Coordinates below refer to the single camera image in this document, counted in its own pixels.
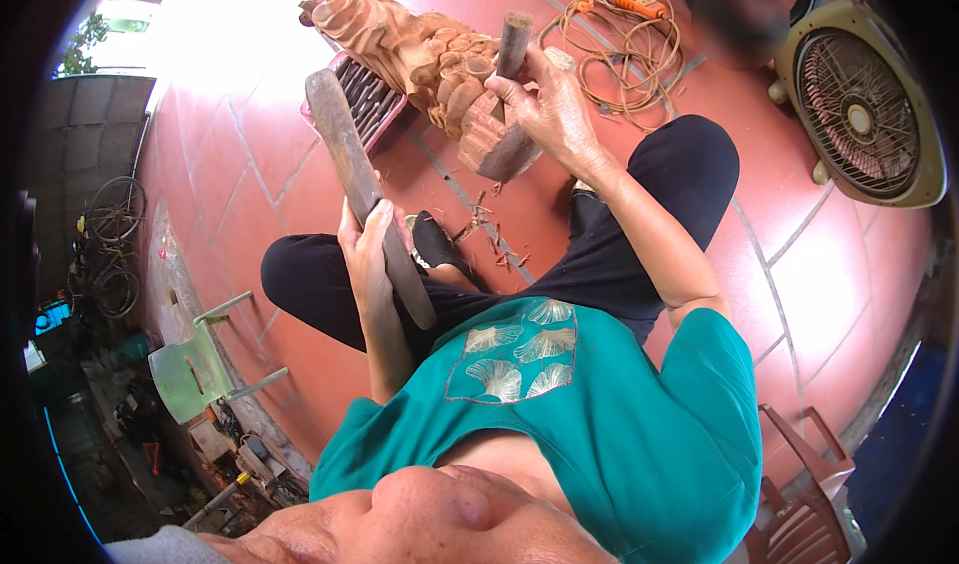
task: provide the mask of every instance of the plastic chair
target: plastic chair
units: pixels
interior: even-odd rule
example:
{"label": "plastic chair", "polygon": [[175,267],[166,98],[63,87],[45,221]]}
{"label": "plastic chair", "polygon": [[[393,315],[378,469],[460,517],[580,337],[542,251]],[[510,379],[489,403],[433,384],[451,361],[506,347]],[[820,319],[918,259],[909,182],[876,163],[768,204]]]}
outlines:
{"label": "plastic chair", "polygon": [[849,542],[832,502],[819,483],[810,481],[787,502],[769,477],[762,494],[776,516],[760,531],[746,534],[749,564],[845,564],[852,557]]}
{"label": "plastic chair", "polygon": [[220,313],[250,297],[253,292],[238,295],[210,312],[193,320],[193,337],[182,343],[165,345],[148,357],[150,373],[163,404],[178,424],[201,414],[221,397],[235,400],[262,389],[290,372],[284,366],[258,383],[243,389],[233,385],[226,365],[213,342],[210,325],[229,319]]}
{"label": "plastic chair", "polygon": [[833,431],[826,425],[826,421],[819,415],[819,412],[810,406],[807,415],[809,418],[812,418],[812,422],[816,424],[819,433],[822,434],[823,438],[826,439],[827,445],[833,450],[836,462],[826,460],[820,454],[817,454],[816,450],[814,450],[805,439],[799,437],[799,434],[793,431],[792,427],[783,420],[783,417],[768,404],[760,404],[760,412],[769,416],[769,420],[772,421],[773,425],[775,425],[783,435],[789,447],[796,452],[799,460],[803,461],[806,469],[809,470],[809,474],[812,475],[812,478],[823,488],[826,497],[830,500],[834,498],[836,493],[839,492],[839,488],[842,487],[846,479],[849,478],[849,475],[853,474],[853,471],[856,470],[856,463],[853,462],[853,458],[849,455],[849,452],[846,451],[846,448],[839,439],[833,434]]}
{"label": "plastic chair", "polygon": [[769,416],[812,479],[787,501],[769,477],[762,478],[762,494],[776,515],[764,529],[753,525],[746,534],[749,564],[848,562],[852,557],[849,542],[831,499],[856,470],[852,457],[815,408],[810,407],[807,415],[826,439],[837,462],[816,453],[768,404],[760,404],[760,412]]}

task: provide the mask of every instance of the electric fan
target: electric fan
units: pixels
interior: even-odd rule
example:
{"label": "electric fan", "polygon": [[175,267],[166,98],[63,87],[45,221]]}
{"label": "electric fan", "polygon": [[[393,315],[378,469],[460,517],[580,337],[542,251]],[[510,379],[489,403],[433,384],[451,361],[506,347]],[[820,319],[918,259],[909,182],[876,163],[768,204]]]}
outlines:
{"label": "electric fan", "polygon": [[946,193],[939,133],[922,89],[879,17],[853,0],[820,6],[790,30],[776,57],[776,103],[792,102],[821,160],[850,198],[931,206]]}

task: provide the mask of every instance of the orange power strip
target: orange power strip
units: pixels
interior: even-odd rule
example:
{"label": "orange power strip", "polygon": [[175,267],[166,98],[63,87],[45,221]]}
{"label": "orange power strip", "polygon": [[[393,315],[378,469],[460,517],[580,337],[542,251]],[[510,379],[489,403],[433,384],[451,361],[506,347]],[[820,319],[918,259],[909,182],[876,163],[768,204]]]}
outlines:
{"label": "orange power strip", "polygon": [[663,18],[666,16],[665,4],[658,0],[609,0],[613,4],[638,12],[646,18]]}

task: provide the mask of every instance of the person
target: person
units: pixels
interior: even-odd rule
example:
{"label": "person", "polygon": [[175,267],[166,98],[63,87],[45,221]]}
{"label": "person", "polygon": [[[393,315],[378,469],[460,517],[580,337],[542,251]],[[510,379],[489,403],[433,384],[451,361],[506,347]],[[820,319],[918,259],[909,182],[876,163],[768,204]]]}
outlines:
{"label": "person", "polygon": [[[538,94],[486,86],[579,181],[566,255],[517,294],[482,293],[421,213],[412,239],[438,317],[422,330],[385,274],[386,229],[405,229],[389,200],[363,227],[344,203],[337,236],[277,240],[266,294],[365,350],[372,399],[349,406],[309,504],[238,539],[202,536],[208,557],[718,562],[748,530],[761,474],[752,358],[703,253],[736,187],[736,149],[682,116],[623,168],[576,79],[532,44],[525,66]],[[675,335],[657,371],[641,345],[664,308]]]}

